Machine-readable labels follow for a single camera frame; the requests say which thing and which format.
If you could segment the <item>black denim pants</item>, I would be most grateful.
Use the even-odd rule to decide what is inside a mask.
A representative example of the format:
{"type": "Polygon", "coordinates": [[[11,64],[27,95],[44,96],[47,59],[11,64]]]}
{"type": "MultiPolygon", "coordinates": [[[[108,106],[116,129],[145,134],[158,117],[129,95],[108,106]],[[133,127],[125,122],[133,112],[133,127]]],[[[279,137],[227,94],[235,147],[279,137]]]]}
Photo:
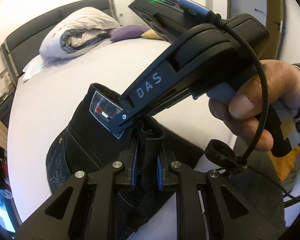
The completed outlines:
{"type": "Polygon", "coordinates": [[[66,128],[51,144],[46,155],[46,174],[51,192],[77,171],[96,172],[115,162],[138,138],[133,190],[120,190],[117,197],[117,238],[127,239],[146,224],[170,199],[159,189],[161,152],[171,151],[176,160],[195,167],[203,150],[188,142],[154,118],[118,135],[108,131],[108,121],[121,111],[119,94],[93,83],[66,128]]]}

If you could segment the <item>yellow cushion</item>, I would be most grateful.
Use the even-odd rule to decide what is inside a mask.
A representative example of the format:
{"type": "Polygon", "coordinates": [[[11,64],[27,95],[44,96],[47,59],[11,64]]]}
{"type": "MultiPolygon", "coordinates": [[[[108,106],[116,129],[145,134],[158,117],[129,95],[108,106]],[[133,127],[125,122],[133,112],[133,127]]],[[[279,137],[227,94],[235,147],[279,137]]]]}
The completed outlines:
{"type": "Polygon", "coordinates": [[[162,37],[158,35],[154,30],[149,29],[148,31],[144,32],[141,35],[142,38],[147,38],[147,39],[156,39],[156,40],[162,40],[162,37]]]}

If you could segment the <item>purple cushion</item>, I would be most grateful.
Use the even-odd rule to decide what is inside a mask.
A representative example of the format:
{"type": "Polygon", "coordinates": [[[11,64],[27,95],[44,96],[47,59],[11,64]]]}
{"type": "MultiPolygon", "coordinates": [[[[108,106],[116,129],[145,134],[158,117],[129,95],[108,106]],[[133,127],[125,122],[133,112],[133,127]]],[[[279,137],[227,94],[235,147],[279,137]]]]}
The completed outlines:
{"type": "Polygon", "coordinates": [[[112,29],[108,34],[111,42],[140,38],[143,33],[148,31],[150,27],[131,24],[112,29]]]}

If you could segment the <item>folded white grey duvet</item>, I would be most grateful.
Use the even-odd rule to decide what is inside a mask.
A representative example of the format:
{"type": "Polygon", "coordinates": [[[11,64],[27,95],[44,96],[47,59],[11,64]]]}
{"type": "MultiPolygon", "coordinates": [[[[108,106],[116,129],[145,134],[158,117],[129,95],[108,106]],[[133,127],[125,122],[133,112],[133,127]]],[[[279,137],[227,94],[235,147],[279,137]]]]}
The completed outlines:
{"type": "Polygon", "coordinates": [[[119,22],[106,13],[85,7],[59,22],[43,39],[40,55],[57,59],[78,57],[109,37],[119,22]]]}

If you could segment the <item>dark bedside table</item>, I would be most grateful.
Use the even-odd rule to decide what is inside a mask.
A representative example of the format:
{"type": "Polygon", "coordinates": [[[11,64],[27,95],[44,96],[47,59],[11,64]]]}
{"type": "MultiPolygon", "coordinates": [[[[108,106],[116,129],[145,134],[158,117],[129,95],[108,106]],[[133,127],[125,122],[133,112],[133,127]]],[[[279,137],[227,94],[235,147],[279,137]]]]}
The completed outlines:
{"type": "Polygon", "coordinates": [[[8,128],[12,103],[14,99],[16,88],[13,87],[9,90],[7,95],[0,101],[0,121],[8,128]]]}

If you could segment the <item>grey upholstered headboard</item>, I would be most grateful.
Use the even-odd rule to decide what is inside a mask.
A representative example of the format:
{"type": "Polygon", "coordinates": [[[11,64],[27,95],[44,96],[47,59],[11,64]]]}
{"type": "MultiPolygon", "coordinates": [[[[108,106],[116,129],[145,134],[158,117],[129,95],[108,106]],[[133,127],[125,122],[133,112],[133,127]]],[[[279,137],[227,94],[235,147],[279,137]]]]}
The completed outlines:
{"type": "Polygon", "coordinates": [[[50,10],[7,36],[0,46],[0,53],[15,86],[23,74],[23,68],[39,54],[44,37],[71,13],[84,7],[94,7],[117,20],[114,0],[81,0],[50,10]]]}

